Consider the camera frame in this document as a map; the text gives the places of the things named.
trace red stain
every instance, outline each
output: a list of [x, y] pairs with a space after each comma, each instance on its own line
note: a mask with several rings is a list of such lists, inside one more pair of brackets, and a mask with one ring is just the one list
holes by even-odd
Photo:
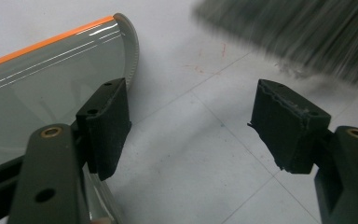
[[226, 56], [226, 47], [227, 47], [227, 44], [223, 43], [223, 51], [222, 51], [223, 58]]

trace floor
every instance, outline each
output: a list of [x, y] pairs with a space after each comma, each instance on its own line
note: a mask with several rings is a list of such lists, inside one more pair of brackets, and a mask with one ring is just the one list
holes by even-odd
[[107, 180], [126, 223], [321, 223], [313, 178], [275, 165], [250, 121], [257, 80], [298, 91], [358, 127], [358, 88], [280, 72], [273, 61], [200, 26], [197, 1], [3, 1], [0, 56], [122, 12], [141, 47], [129, 91], [133, 127]]

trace white tiled floor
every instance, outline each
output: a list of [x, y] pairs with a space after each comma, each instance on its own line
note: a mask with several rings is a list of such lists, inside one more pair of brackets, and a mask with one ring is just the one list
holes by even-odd
[[0, 1], [0, 56], [115, 12], [139, 36], [133, 127], [108, 184], [126, 223], [320, 223], [313, 177], [280, 171], [246, 123], [259, 78], [358, 126], [358, 90], [280, 74], [191, 19], [196, 1]]

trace orange strip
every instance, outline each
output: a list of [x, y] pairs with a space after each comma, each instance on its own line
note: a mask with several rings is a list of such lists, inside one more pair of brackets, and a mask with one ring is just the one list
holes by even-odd
[[53, 36], [52, 38], [49, 38], [47, 40], [44, 40], [44, 41], [41, 41], [41, 42], [36, 43], [34, 45], [31, 45], [31, 46], [29, 46], [29, 47], [27, 47], [25, 49], [20, 49], [18, 51], [10, 53], [10, 54], [8, 54], [6, 56], [3, 56], [2, 58], [0, 58], [0, 63], [4, 63], [4, 62], [7, 62], [9, 60], [12, 60], [14, 58], [17, 58], [17, 57], [23, 55], [23, 54], [26, 54], [26, 53], [30, 52], [30, 51], [43, 48], [46, 45], [49, 45], [49, 44], [52, 44], [54, 42], [60, 41], [60, 40], [66, 38], [66, 37], [68, 37], [70, 35], [75, 35], [77, 33], [85, 31], [85, 30], [87, 30], [89, 28], [92, 28], [94, 26], [100, 25], [100, 24], [108, 22], [108, 21], [112, 21], [113, 19], [114, 18], [112, 16], [108, 16], [108, 17], [102, 18], [100, 20], [94, 21], [92, 23], [89, 23], [87, 25], [77, 27], [77, 28], [75, 28], [75, 29], [73, 29], [71, 31], [65, 32], [63, 34]]

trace brush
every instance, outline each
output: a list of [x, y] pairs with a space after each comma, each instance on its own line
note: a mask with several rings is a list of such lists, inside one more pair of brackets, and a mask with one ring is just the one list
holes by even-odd
[[358, 0], [204, 0], [196, 15], [303, 71], [358, 84]]

